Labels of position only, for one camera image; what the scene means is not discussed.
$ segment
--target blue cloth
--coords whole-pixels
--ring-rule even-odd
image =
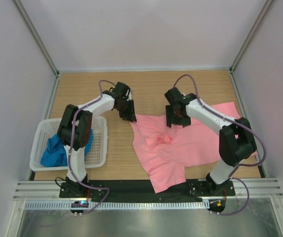
[[[90,139],[85,146],[84,155],[89,152],[93,141],[93,132],[91,131]],[[47,149],[43,153],[40,163],[45,167],[67,166],[67,154],[64,146],[58,137],[58,134],[48,139]]]

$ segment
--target table surface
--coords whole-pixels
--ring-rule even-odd
[[[200,97],[208,104],[220,104],[234,101],[241,114],[237,98],[228,71],[164,71],[164,72],[106,72],[62,74],[58,85],[51,118],[60,118],[68,104],[86,103],[99,95],[98,82],[101,79],[114,83],[126,83],[133,91],[135,112],[137,114],[160,116],[167,105],[164,93],[173,87],[181,75],[191,74],[199,89]],[[103,89],[110,84],[103,83]],[[183,93],[194,92],[189,78],[183,78],[177,85]],[[148,179],[133,150],[133,131],[128,122],[119,118],[117,111],[104,113],[108,127],[108,147],[106,162],[102,167],[87,169],[90,180],[131,180]],[[255,163],[250,157],[245,163]],[[216,163],[186,167],[186,178],[201,179],[215,167]],[[65,177],[66,170],[38,171],[35,180],[54,180],[57,176]],[[241,167],[234,174],[239,178],[259,178],[258,167]]]

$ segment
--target pink fabric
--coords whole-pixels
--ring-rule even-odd
[[[233,102],[212,107],[240,117]],[[136,117],[137,122],[130,123],[134,132],[132,145],[156,193],[185,182],[185,167],[220,160],[218,135],[198,120],[192,118],[191,125],[184,128],[169,128],[165,115]]]

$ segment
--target white basket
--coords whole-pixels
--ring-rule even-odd
[[[58,131],[61,118],[46,119],[39,123],[35,133],[31,160],[29,163],[33,171],[64,170],[67,166],[45,167],[41,165],[40,159],[47,149],[48,139]],[[92,123],[93,142],[90,151],[85,156],[85,168],[100,167],[105,163],[107,153],[107,125],[106,119],[98,116]]]

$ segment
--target metal floor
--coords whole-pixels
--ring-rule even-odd
[[[245,199],[228,199],[225,212],[239,209]],[[223,217],[204,209],[95,211],[69,217],[70,211],[24,211],[19,237],[280,237],[269,198],[253,198],[240,214]]]

